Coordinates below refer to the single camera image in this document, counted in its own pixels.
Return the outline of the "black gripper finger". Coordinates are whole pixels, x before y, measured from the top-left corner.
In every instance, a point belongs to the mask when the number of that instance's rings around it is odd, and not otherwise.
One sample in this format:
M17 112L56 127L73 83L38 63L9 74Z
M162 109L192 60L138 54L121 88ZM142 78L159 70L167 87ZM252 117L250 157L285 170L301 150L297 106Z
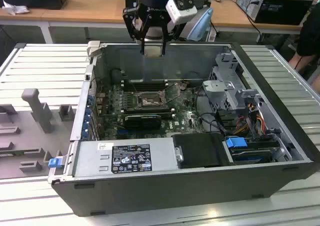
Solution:
M165 19L162 22L161 29L162 29L162 49L161 49L161 55L164 56L166 53L166 45L167 42L171 40L177 40L183 29L185 28L186 24L178 24L174 25L173 30L171 32L168 31L168 24L171 22L171 20Z
M130 37L133 40L141 41L140 53L145 54L145 38L149 28L151 27L152 17L148 12L148 7L136 7L132 9L125 8L122 17ZM142 21L140 29L136 29L134 20L140 18Z

